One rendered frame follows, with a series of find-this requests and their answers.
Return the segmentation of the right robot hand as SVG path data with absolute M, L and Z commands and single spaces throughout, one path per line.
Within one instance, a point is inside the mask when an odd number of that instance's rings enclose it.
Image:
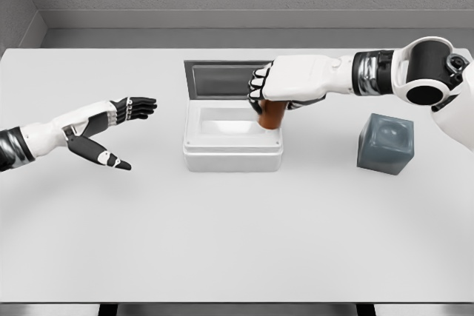
M 247 100 L 261 115 L 264 101 L 283 101 L 287 110 L 315 104 L 325 99 L 324 71 L 328 56 L 279 56 L 253 71 L 248 82 Z

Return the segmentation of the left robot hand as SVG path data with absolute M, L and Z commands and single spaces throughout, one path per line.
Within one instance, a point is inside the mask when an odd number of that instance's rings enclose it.
M 118 158 L 92 137 L 126 121 L 145 120 L 157 109 L 157 100 L 146 97 L 126 97 L 120 101 L 101 101 L 56 118 L 72 153 L 94 164 L 122 170 L 131 165 Z

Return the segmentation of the brown cup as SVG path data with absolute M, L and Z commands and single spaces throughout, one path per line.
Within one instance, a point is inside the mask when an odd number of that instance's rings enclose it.
M 266 130 L 278 129 L 281 126 L 287 102 L 262 100 L 260 105 L 262 114 L 258 117 L 259 125 Z

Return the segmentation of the white box with open lid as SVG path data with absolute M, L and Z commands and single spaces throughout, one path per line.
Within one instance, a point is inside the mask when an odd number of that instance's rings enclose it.
M 265 60 L 184 61 L 189 104 L 183 153 L 191 172 L 275 172 L 282 131 L 266 130 L 247 100 L 247 85 Z

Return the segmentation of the grey cube holder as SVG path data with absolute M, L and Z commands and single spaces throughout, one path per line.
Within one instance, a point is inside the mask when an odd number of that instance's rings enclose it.
M 398 175 L 413 159 L 414 123 L 372 113 L 358 137 L 356 166 Z

